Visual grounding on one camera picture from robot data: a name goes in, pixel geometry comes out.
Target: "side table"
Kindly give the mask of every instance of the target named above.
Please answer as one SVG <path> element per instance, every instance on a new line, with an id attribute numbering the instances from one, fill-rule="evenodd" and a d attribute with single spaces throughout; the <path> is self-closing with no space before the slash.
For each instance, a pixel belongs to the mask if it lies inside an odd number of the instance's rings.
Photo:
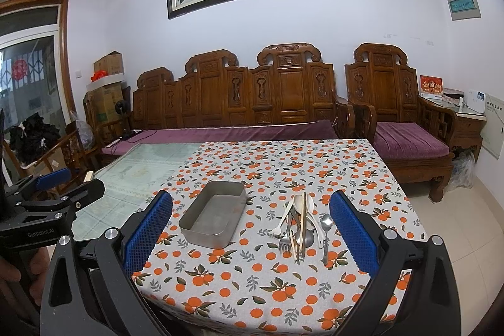
<path id="1" fill-rule="evenodd" d="M 458 117 L 458 125 L 453 135 L 453 141 L 450 146 L 450 151 L 455 152 L 459 149 L 470 148 L 474 154 L 475 161 L 478 161 L 479 152 L 481 150 L 481 130 L 486 122 L 486 116 L 480 114 L 469 107 L 460 108 L 444 100 L 427 99 L 430 102 L 441 107 L 452 109 Z"/>

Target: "white plastic fork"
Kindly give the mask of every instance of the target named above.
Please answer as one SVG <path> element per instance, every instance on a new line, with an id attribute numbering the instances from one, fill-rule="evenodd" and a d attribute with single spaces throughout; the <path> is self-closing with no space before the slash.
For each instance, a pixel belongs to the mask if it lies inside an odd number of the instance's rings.
<path id="1" fill-rule="evenodd" d="M 287 218 L 287 215 L 289 214 L 290 209 L 292 208 L 293 200 L 290 200 L 289 203 L 287 204 L 287 207 L 285 209 L 284 214 L 282 215 L 280 222 L 278 223 L 278 227 L 273 228 L 270 232 L 271 235 L 280 235 L 282 233 L 282 224 L 284 222 L 284 219 Z"/>

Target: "spoon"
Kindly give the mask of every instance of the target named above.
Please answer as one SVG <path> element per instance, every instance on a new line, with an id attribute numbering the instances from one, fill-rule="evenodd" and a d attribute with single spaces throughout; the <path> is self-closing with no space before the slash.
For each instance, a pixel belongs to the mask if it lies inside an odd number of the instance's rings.
<path id="1" fill-rule="evenodd" d="M 306 230 L 306 235 L 304 236 L 304 247 L 309 248 L 315 242 L 315 235 L 313 234 L 315 230 Z M 301 232 L 296 232 L 295 239 L 298 245 L 301 245 Z"/>
<path id="2" fill-rule="evenodd" d="M 329 214 L 324 214 L 320 222 L 322 229 L 326 232 L 326 239 L 324 240 L 324 265 L 327 265 L 327 232 L 331 230 L 334 222 Z"/>
<path id="3" fill-rule="evenodd" d="M 294 208 L 298 212 L 298 214 L 301 214 L 303 206 L 303 196 L 302 195 L 294 195 Z M 322 228 L 320 224 L 318 223 L 317 220 L 315 220 L 315 217 L 313 216 L 313 208 L 314 208 L 314 203 L 313 203 L 313 198 L 310 195 L 306 196 L 306 207 L 307 207 L 307 214 L 306 216 L 314 226 L 315 230 L 317 231 L 317 237 L 318 237 L 318 247 L 319 249 L 322 249 L 324 247 L 324 232 L 322 231 Z"/>

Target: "metal tray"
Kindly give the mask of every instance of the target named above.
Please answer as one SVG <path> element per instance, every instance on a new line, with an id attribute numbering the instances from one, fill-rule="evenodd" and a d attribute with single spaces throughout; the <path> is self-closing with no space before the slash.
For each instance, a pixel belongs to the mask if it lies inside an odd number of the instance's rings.
<path id="1" fill-rule="evenodd" d="M 178 226 L 187 242 L 212 249 L 226 247 L 246 205 L 245 186 L 210 181 L 195 198 Z"/>

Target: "small fan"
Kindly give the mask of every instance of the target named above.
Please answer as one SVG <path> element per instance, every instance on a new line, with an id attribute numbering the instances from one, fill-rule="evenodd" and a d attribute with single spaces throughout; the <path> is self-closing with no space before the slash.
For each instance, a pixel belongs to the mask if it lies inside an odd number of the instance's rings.
<path id="1" fill-rule="evenodd" d="M 121 140 L 128 140 L 133 136 L 140 133 L 140 131 L 133 131 L 129 128 L 129 123 L 127 120 L 129 111 L 129 104 L 126 100 L 119 100 L 115 104 L 115 112 L 119 114 L 123 118 L 123 135 L 121 136 Z"/>

